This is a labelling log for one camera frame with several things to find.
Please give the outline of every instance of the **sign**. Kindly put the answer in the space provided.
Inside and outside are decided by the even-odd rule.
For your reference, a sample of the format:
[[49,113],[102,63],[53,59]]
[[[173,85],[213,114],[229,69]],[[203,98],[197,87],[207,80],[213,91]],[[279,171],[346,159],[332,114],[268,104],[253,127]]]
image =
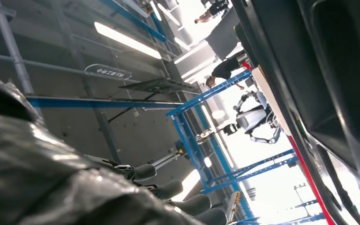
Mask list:
[[102,64],[92,64],[85,69],[86,73],[102,74],[117,77],[120,79],[127,80],[132,77],[132,73],[126,70],[117,69],[114,67],[109,67]]

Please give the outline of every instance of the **blue steel beam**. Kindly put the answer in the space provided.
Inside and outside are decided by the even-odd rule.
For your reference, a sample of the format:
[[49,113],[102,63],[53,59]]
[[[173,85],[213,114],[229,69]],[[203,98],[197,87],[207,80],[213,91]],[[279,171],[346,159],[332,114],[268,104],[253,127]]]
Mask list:
[[150,27],[148,24],[144,23],[143,21],[139,20],[135,15],[133,15],[131,12],[129,12],[127,9],[122,7],[120,4],[113,0],[100,0],[100,2],[104,3],[108,7],[112,8],[116,12],[118,12],[121,16],[128,19],[130,22],[132,22],[134,25],[140,27],[141,29],[149,32],[153,37],[156,39],[166,42],[166,37],[159,33],[158,31],[154,30],[152,27]]
[[154,22],[154,25],[157,28],[158,32],[162,35],[165,35],[164,29],[162,28],[161,23],[159,22],[157,15],[155,15],[155,13],[151,13],[151,19]]
[[202,190],[202,193],[203,193],[203,194],[207,194],[207,193],[212,192],[212,191],[217,191],[217,190],[222,189],[222,188],[224,188],[224,187],[227,187],[227,186],[229,186],[229,185],[238,183],[239,181],[246,180],[246,179],[248,179],[248,178],[257,176],[257,175],[262,174],[262,173],[265,173],[265,172],[267,172],[267,171],[270,171],[270,170],[279,168],[279,167],[281,167],[281,166],[283,166],[283,165],[296,162],[297,160],[299,160],[297,157],[292,157],[292,158],[290,158],[290,159],[287,159],[287,160],[284,160],[284,161],[275,163],[275,164],[273,164],[273,165],[267,166],[267,167],[265,167],[265,168],[263,168],[263,169],[261,169],[261,170],[258,170],[258,171],[256,171],[256,172],[253,172],[253,173],[250,173],[250,174],[241,176],[241,177],[237,177],[237,178],[235,178],[235,179],[232,179],[232,180],[223,182],[223,183],[221,183],[221,184],[212,186],[212,187],[210,187],[210,188],[207,188],[207,189],[205,189],[205,190]]
[[[205,118],[205,115],[203,114],[202,112],[202,108],[201,108],[201,105],[196,105],[195,106],[195,111],[196,111],[196,114],[198,115],[199,119],[201,120],[201,123],[202,123],[202,126],[204,129],[207,129],[210,127],[207,119]],[[220,164],[221,166],[223,167],[223,170],[225,173],[231,173],[232,169],[230,167],[230,164],[228,163],[227,159],[225,158],[225,155],[224,155],[224,152],[223,150],[220,148],[217,140],[215,137],[212,137],[209,139],[211,145],[213,146],[213,149],[216,153],[216,156],[217,158],[219,159],[220,161]],[[239,191],[241,192],[241,189],[238,185],[238,183],[236,184],[232,184],[232,188],[234,191]],[[253,218],[254,215],[249,207],[249,204],[246,202],[246,201],[242,201],[240,202],[242,208],[243,208],[243,211],[245,212],[245,215],[247,218]]]
[[204,101],[206,101],[208,98],[211,98],[213,96],[215,96],[216,94],[220,93],[221,91],[226,90],[227,88],[248,79],[250,76],[252,75],[252,72],[250,72],[249,70],[245,70],[242,73],[224,81],[223,83],[217,85],[216,87],[213,87],[212,89],[210,89],[209,91],[206,91],[204,93],[202,93],[201,95],[189,100],[188,102],[186,102],[184,105],[168,112],[166,115],[167,116],[171,116],[171,115],[175,115],[175,114],[179,114],[181,112],[186,111],[187,109],[190,109]]
[[234,171],[234,172],[227,173],[227,174],[225,174],[225,175],[223,175],[223,176],[220,176],[220,177],[216,177],[215,180],[216,180],[216,181],[217,181],[217,180],[221,180],[221,179],[227,178],[227,177],[229,177],[229,176],[235,176],[235,177],[241,176],[242,174],[248,172],[249,170],[255,168],[255,167],[258,166],[258,165],[262,165],[262,164],[264,164],[264,163],[267,163],[267,162],[269,162],[269,161],[272,161],[272,160],[274,160],[274,159],[277,159],[277,158],[280,158],[280,157],[282,157],[282,156],[286,156],[286,155],[292,154],[292,153],[294,153],[293,149],[290,149],[290,150],[288,150],[288,151],[284,151],[284,152],[279,153],[279,154],[277,154],[277,155],[274,155],[274,156],[272,156],[272,157],[263,159],[263,160],[258,161],[258,162],[256,162],[256,163],[253,163],[253,164],[251,164],[251,165],[248,165],[248,166],[245,166],[245,167],[243,167],[243,168],[240,168],[240,169],[238,169],[238,170],[236,170],[236,171]]
[[39,108],[159,108],[173,109],[183,103],[158,102],[150,100],[102,100],[90,98],[60,98],[27,96],[27,100],[34,107]]
[[191,163],[193,164],[193,166],[195,167],[195,169],[198,171],[198,173],[199,173],[200,176],[201,176],[202,186],[203,186],[203,187],[207,187],[207,183],[206,183],[207,177],[206,177],[206,175],[205,175],[204,173],[202,173],[201,170],[200,170],[200,168],[202,167],[202,165],[196,160],[194,154],[192,153],[191,147],[190,147],[190,145],[188,144],[188,137],[187,137],[186,135],[184,135],[183,130],[181,129],[181,126],[180,126],[181,123],[179,123],[174,116],[172,116],[172,120],[173,120],[174,127],[175,127],[176,130],[177,130],[177,133],[179,133],[180,140],[183,142],[184,148],[186,149],[187,154],[188,154],[188,156],[190,157]]
[[195,138],[194,138],[194,134],[191,130],[191,127],[190,125],[188,124],[187,122],[187,119],[186,117],[184,116],[184,114],[179,114],[177,115],[178,119],[179,119],[179,122],[182,125],[183,129],[184,129],[184,132],[186,133],[186,136],[188,137],[187,139],[187,143],[188,143],[188,149],[187,149],[187,152],[188,154],[192,154],[195,156],[195,160],[198,162],[199,164],[199,167],[197,167],[196,169],[198,170],[198,172],[200,172],[201,174],[201,171],[203,172],[204,176],[206,177],[206,183],[202,183],[203,188],[207,188],[208,187],[208,183],[210,183],[212,180],[213,180],[213,174],[212,172],[210,171],[209,168],[207,168],[205,166],[205,158],[200,150],[200,147],[198,145],[198,143],[196,142]]

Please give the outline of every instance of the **ceiling light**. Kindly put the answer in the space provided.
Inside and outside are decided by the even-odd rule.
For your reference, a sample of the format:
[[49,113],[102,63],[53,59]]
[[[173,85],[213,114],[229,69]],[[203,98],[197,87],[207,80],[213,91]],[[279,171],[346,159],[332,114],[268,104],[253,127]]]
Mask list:
[[183,61],[184,59],[188,58],[188,56],[194,54],[195,52],[201,50],[203,47],[207,46],[208,42],[204,41],[202,42],[200,45],[198,45],[197,47],[191,49],[190,51],[188,51],[186,54],[184,54],[183,56],[181,56],[180,58],[176,59],[174,61],[174,64],[178,64],[179,62]]
[[207,66],[206,68],[202,69],[201,71],[199,71],[198,73],[190,76],[189,78],[187,78],[184,82],[187,83],[194,83],[195,81],[206,77],[207,75],[210,75],[213,70],[215,69],[215,67],[221,63],[221,60],[218,60],[215,63],[212,63],[211,65]]
[[169,11],[167,11],[166,8],[164,8],[161,4],[158,3],[158,8],[160,8],[162,10],[162,12],[165,13],[165,15],[173,21],[173,23],[175,23],[177,26],[180,26],[179,21],[176,20],[176,18],[174,18],[174,16],[172,16],[172,14],[169,13]]
[[212,166],[212,161],[210,160],[209,157],[206,157],[203,161],[205,162],[207,168]]
[[158,51],[156,51],[136,40],[133,40],[126,35],[123,35],[107,26],[104,26],[99,22],[94,22],[94,26],[96,27],[97,32],[101,35],[104,35],[104,36],[111,38],[115,41],[118,41],[126,46],[129,46],[138,51],[141,51],[142,53],[150,55],[156,59],[159,59],[159,60],[162,59],[162,57]]
[[216,57],[211,57],[211,58],[209,58],[209,59],[206,60],[205,62],[199,64],[199,65],[196,66],[195,68],[193,68],[193,69],[191,69],[190,71],[188,71],[188,72],[186,72],[185,74],[183,74],[183,75],[181,76],[181,78],[187,77],[187,76],[195,73],[196,71],[202,69],[203,67],[211,64],[211,63],[215,60],[215,58],[216,58]]
[[201,176],[199,175],[198,171],[194,169],[181,183],[183,185],[183,191],[180,194],[173,197],[172,201],[174,202],[183,201],[200,179]]
[[152,7],[152,10],[154,10],[155,15],[157,16],[157,19],[158,19],[159,21],[162,21],[161,14],[159,14],[158,9],[157,9],[157,7],[155,6],[154,1],[150,1],[150,4],[151,4],[151,7]]
[[179,44],[181,47],[183,47],[185,50],[190,51],[190,47],[186,45],[182,40],[178,39],[177,37],[174,38],[174,41]]

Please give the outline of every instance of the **steel column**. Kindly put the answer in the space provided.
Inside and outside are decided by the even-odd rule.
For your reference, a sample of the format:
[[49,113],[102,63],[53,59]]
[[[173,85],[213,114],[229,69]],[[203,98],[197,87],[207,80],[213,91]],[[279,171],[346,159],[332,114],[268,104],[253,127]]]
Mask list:
[[15,37],[13,36],[12,30],[10,29],[8,19],[6,15],[0,12],[0,31],[2,32],[3,39],[5,40],[6,47],[13,58],[15,70],[20,80],[22,88],[26,94],[34,93],[30,82],[30,76],[28,75],[27,69],[24,66],[23,58],[21,57],[20,50],[18,49]]

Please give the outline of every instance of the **red edge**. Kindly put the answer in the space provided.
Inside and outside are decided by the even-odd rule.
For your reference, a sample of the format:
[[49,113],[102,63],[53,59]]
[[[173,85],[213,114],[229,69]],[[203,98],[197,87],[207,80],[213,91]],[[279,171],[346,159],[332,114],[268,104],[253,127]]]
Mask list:
[[323,203],[323,200],[318,192],[318,189],[314,183],[314,180],[313,178],[311,177],[311,174],[310,174],[310,171],[308,171],[307,169],[307,166],[306,166],[306,162],[304,161],[303,157],[301,156],[300,154],[300,151],[299,149],[297,148],[296,146],[296,143],[294,142],[294,139],[293,137],[291,136],[288,136],[289,138],[289,141],[294,149],[294,151],[296,152],[296,155],[297,155],[297,158],[299,158],[299,161],[300,161],[300,164],[301,164],[301,167],[302,169],[304,170],[304,173],[306,175],[306,178],[307,178],[307,181],[309,182],[310,184],[310,187],[311,189],[313,190],[313,193],[319,203],[319,205],[321,206],[321,209],[322,209],[322,212],[323,212],[323,215],[325,216],[326,218],[326,221],[328,222],[328,225],[336,225],[333,220],[332,220],[332,217],[330,216],[330,213],[328,212],[328,210],[326,209],[326,206],[325,204]]

